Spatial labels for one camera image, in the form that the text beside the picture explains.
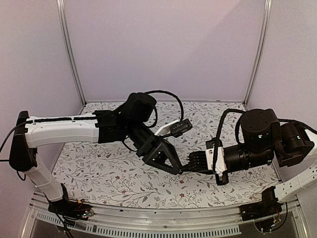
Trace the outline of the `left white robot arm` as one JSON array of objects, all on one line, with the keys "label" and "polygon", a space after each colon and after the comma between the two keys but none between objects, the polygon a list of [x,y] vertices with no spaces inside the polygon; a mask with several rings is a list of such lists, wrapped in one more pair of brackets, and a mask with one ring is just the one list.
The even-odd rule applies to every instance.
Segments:
[{"label": "left white robot arm", "polygon": [[62,185],[37,159],[40,146],[68,142],[104,144],[129,138],[145,164],[177,174],[181,163],[174,146],[166,138],[179,134],[182,121],[176,120],[153,132],[146,122],[157,112],[156,103],[152,92],[139,92],[130,94],[112,111],[52,118],[31,117],[27,111],[22,111],[16,126],[7,134],[12,140],[7,161],[14,170],[26,175],[63,215],[72,213],[73,203],[67,199]]}]

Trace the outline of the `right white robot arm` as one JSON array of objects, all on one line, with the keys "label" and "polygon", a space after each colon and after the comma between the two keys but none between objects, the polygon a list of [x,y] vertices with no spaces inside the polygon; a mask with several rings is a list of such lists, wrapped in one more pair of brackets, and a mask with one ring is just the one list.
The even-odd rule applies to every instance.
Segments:
[{"label": "right white robot arm", "polygon": [[[235,125],[237,144],[223,147],[220,136],[228,113],[240,113]],[[216,136],[205,151],[192,152],[183,172],[214,174],[217,185],[228,184],[228,174],[270,165],[297,165],[317,153],[317,131],[294,119],[279,119],[273,109],[227,109],[221,115]]]}]

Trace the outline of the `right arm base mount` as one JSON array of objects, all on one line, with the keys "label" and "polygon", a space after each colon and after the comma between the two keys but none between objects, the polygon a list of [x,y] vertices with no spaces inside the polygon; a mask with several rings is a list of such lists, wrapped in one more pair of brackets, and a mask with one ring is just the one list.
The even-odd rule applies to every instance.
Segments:
[{"label": "right arm base mount", "polygon": [[242,221],[249,221],[280,213],[282,211],[282,204],[278,202],[274,190],[275,186],[269,187],[261,193],[261,201],[241,205],[239,210]]}]

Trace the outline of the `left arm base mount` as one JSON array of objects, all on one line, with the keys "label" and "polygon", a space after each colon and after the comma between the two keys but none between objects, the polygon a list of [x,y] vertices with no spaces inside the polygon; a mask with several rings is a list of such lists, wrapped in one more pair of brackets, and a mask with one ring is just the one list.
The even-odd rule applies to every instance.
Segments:
[{"label": "left arm base mount", "polygon": [[88,220],[89,217],[93,216],[92,206],[86,204],[85,199],[71,201],[64,184],[61,184],[61,187],[63,192],[61,200],[50,201],[48,211],[73,220]]}]

